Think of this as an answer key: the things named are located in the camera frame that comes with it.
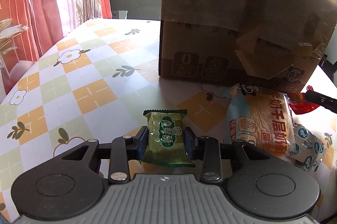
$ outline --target screw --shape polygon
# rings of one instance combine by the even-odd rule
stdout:
[[[205,180],[211,180],[211,181],[214,181],[214,180],[218,180],[220,178],[220,175],[218,175],[217,173],[213,173],[213,172],[209,172],[209,173],[205,173],[203,175],[203,178]]]
[[[122,172],[116,172],[116,173],[111,174],[110,177],[112,180],[122,181],[122,180],[126,180],[127,174],[122,173]]]

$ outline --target green label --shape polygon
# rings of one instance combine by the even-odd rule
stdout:
[[[164,116],[159,123],[159,140],[164,147],[171,147],[176,142],[173,134],[174,122],[169,116]]]

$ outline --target green snack package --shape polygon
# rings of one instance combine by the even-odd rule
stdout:
[[[183,118],[187,110],[145,110],[149,141],[141,162],[168,167],[195,167],[185,151]]]

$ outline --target white flower print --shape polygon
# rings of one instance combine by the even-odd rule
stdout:
[[[22,101],[23,101],[23,97],[25,96],[25,94],[27,93],[26,90],[18,90],[14,93],[13,97],[11,98],[11,100],[9,101],[9,103],[11,105],[19,105]]]
[[[66,51],[62,54],[62,56],[60,56],[57,61],[59,61],[62,64],[67,64],[73,60],[76,60],[80,57],[80,50],[79,49],[75,49],[72,51]]]

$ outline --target checkered tablecloth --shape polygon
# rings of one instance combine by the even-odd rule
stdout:
[[[6,218],[18,217],[10,190],[21,173],[84,140],[135,135],[146,125],[146,109],[186,108],[184,126],[223,140],[230,101],[218,97],[227,88],[159,78],[159,30],[158,21],[90,20],[54,45],[10,91],[0,105],[0,211]],[[311,81],[320,82],[318,92],[337,97],[320,68]],[[320,220],[337,204],[336,115],[320,107],[297,119],[325,143],[328,133],[333,143],[314,174],[322,195],[313,216]],[[137,161],[129,165],[131,175],[163,171]],[[107,166],[104,161],[105,176]]]

